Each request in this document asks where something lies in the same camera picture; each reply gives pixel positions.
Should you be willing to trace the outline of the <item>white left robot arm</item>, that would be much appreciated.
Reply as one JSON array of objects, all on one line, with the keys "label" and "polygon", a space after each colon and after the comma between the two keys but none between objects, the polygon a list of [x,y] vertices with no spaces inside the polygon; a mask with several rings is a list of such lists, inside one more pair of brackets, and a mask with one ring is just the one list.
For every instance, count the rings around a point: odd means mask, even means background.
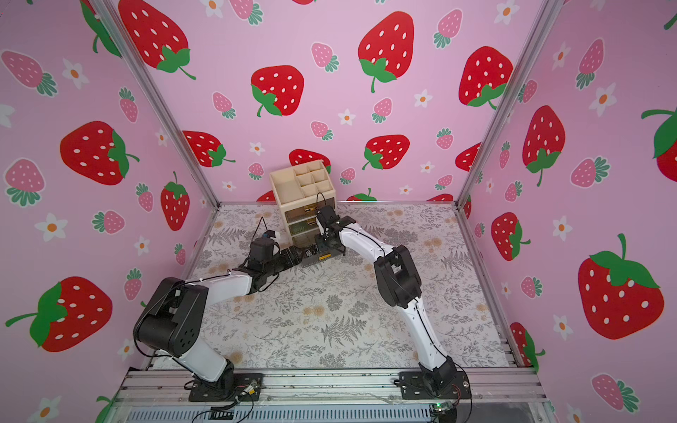
[{"label": "white left robot arm", "polygon": [[263,291],[269,278],[298,266],[303,257],[302,249],[282,250],[275,239],[262,236],[250,243],[243,263],[223,275],[192,281],[164,278],[135,323],[135,344],[165,352],[192,373],[191,402],[241,396],[234,364],[200,336],[205,311],[216,303]]}]

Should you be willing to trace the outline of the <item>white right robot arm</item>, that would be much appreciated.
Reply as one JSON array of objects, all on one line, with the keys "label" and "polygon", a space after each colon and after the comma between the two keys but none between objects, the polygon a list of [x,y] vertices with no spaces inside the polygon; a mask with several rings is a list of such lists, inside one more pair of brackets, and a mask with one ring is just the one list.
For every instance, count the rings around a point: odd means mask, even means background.
[{"label": "white right robot arm", "polygon": [[372,262],[378,292],[400,314],[418,354],[421,381],[411,388],[426,391],[434,398],[463,398],[470,384],[463,379],[463,371],[444,350],[432,328],[422,299],[421,276],[408,248],[380,241],[356,220],[338,216],[332,206],[319,207],[316,222],[319,229],[316,244],[320,251],[352,250]]}]

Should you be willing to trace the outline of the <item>clear smoky bottom drawer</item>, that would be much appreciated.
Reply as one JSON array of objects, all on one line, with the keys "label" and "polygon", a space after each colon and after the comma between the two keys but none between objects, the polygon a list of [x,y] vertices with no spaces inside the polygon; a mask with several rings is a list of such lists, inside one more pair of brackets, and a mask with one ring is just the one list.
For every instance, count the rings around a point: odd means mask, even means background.
[{"label": "clear smoky bottom drawer", "polygon": [[302,267],[320,264],[330,258],[339,257],[345,254],[345,250],[343,248],[335,248],[323,240],[317,241],[316,243],[304,248],[304,250],[312,250],[314,253],[314,259],[312,264],[301,264]]}]

